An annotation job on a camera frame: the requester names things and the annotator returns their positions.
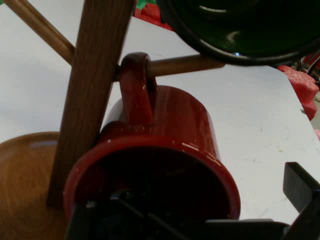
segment green object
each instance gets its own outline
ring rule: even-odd
[[[270,7],[239,17],[204,16],[199,2],[211,0],[172,1],[180,17],[212,46],[227,52],[260,56],[289,51],[320,35],[320,0],[307,1],[308,7],[301,7],[301,1],[284,0],[282,6],[270,1]]]
[[[226,62],[285,62],[320,45],[320,0],[157,1],[182,39]]]
[[[143,9],[146,4],[155,4],[155,3],[156,3],[156,0],[139,0],[136,7],[138,9]]]

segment white table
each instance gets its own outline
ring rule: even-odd
[[[30,0],[73,44],[83,0]],[[0,6],[0,142],[58,131],[71,67],[5,5]],[[152,59],[194,54],[174,32],[133,18],[123,49]],[[268,66],[159,77],[188,91],[211,114],[221,160],[241,197],[241,219],[292,223],[298,213],[282,191],[285,162],[320,180],[320,142],[284,74]],[[107,114],[119,98],[114,84]]]

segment wood grain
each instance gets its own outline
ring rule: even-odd
[[[64,60],[72,64],[75,47],[27,0],[3,0],[3,2]]]
[[[224,65],[226,64],[218,62],[212,57],[192,55],[150,61],[146,64],[145,72],[148,78],[154,78],[172,74],[218,69],[222,68]]]
[[[134,0],[85,0],[47,203],[61,208],[74,163],[96,143]]]
[[[64,213],[46,206],[58,137],[34,133],[0,144],[1,240],[64,239]]]

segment round wooden base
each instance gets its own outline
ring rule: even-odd
[[[0,240],[63,240],[67,220],[46,206],[58,132],[0,144]]]

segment red mug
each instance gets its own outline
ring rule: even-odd
[[[240,196],[221,163],[205,107],[189,93],[146,79],[146,53],[127,55],[118,79],[122,99],[109,114],[97,145],[72,168],[64,210],[75,203],[108,201],[131,189],[159,212],[186,218],[239,219]]]

